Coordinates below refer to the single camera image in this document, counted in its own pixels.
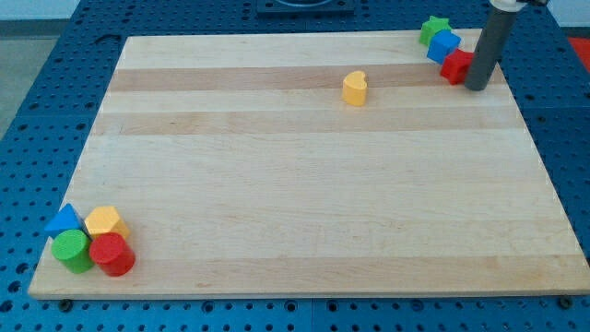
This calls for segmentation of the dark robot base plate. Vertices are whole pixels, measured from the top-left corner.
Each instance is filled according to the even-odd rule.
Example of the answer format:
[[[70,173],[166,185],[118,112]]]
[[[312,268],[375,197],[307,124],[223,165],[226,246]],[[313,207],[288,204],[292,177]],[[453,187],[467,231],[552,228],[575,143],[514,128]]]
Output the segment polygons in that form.
[[[257,0],[256,13],[271,15],[351,14],[355,0]]]

